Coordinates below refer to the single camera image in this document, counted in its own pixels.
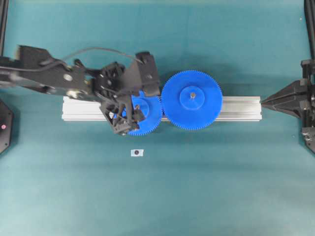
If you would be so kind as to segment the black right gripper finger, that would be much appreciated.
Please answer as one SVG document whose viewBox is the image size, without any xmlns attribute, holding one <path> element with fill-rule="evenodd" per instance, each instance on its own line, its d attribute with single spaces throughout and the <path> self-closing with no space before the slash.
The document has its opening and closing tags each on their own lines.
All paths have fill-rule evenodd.
<svg viewBox="0 0 315 236">
<path fill-rule="evenodd" d="M 275 106 L 269 103 L 262 103 L 262 107 L 272 110 L 272 111 L 277 111 L 277 112 L 281 112 L 281 113 L 285 113 L 291 116 L 294 116 L 296 118 L 302 118 L 302 113 L 300 108 L 295 109 L 295 108 L 290 108 L 290 107 L 282 107 L 282 106 Z"/>
<path fill-rule="evenodd" d="M 286 98 L 294 95 L 300 95 L 305 93 L 308 90 L 308 83 L 301 83 L 300 80 L 294 81 L 288 86 L 284 87 L 280 91 L 276 92 L 275 94 L 270 95 L 263 101 L 261 101 L 261 104 L 265 104 L 270 101 L 274 101 L 281 98 Z"/>
</svg>

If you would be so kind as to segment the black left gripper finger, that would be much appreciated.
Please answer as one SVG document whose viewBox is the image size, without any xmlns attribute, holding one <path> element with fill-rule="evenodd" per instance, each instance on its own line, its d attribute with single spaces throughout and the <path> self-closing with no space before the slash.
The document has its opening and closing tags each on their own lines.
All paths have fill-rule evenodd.
<svg viewBox="0 0 315 236">
<path fill-rule="evenodd" d="M 137 130 L 138 123 L 144 120 L 142 111 L 133 108 L 131 97 L 105 99 L 99 108 L 115 134 L 126 135 L 130 131 Z"/>
<path fill-rule="evenodd" d="M 97 98 L 128 97 L 128 81 L 124 65 L 113 62 L 94 71 L 94 94 Z"/>
</svg>

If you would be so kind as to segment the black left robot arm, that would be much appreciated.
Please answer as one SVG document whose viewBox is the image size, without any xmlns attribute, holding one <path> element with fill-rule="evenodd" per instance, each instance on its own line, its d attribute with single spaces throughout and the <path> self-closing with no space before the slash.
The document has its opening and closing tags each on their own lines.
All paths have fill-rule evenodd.
<svg viewBox="0 0 315 236">
<path fill-rule="evenodd" d="M 132 97 L 145 92 L 145 75 L 154 63 L 148 52 L 138 53 L 129 67 L 113 62 L 101 69 L 86 67 L 79 59 L 68 65 L 46 49 L 19 46 L 18 58 L 0 59 L 0 85 L 24 87 L 43 94 L 67 96 L 100 103 L 100 110 L 114 133 L 125 135 L 139 129 L 145 119 L 133 106 Z"/>
</svg>

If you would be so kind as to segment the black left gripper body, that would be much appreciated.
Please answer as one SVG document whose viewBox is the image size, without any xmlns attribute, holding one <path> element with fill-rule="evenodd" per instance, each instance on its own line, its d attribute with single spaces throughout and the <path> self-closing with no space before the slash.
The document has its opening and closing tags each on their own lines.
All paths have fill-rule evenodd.
<svg viewBox="0 0 315 236">
<path fill-rule="evenodd" d="M 40 93 L 68 96 L 77 100 L 99 101 L 89 82 L 87 69 L 82 64 L 67 66 L 63 62 L 43 69 L 44 61 L 56 62 L 46 49 L 19 46 L 18 61 L 21 69 L 37 69 L 37 72 L 16 72 L 16 85 Z"/>
</svg>

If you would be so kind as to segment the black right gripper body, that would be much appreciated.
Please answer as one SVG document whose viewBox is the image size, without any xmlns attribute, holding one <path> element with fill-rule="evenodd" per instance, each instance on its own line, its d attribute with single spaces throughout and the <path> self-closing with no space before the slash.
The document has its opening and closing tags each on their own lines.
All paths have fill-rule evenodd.
<svg viewBox="0 0 315 236">
<path fill-rule="evenodd" d="M 315 147 L 315 83 L 312 83 L 312 77 L 315 77 L 315 60 L 303 60 L 302 80 L 300 85 L 306 87 L 306 100 L 302 102 L 302 136 L 308 148 Z"/>
</svg>

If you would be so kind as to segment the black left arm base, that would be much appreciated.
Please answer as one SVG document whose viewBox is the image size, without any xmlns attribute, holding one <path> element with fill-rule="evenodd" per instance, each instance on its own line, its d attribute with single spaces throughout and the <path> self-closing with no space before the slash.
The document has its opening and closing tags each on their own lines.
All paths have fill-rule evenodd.
<svg viewBox="0 0 315 236">
<path fill-rule="evenodd" d="M 13 112 L 7 105 L 0 101 L 0 153 L 6 151 L 11 142 L 11 132 L 13 126 Z"/>
</svg>

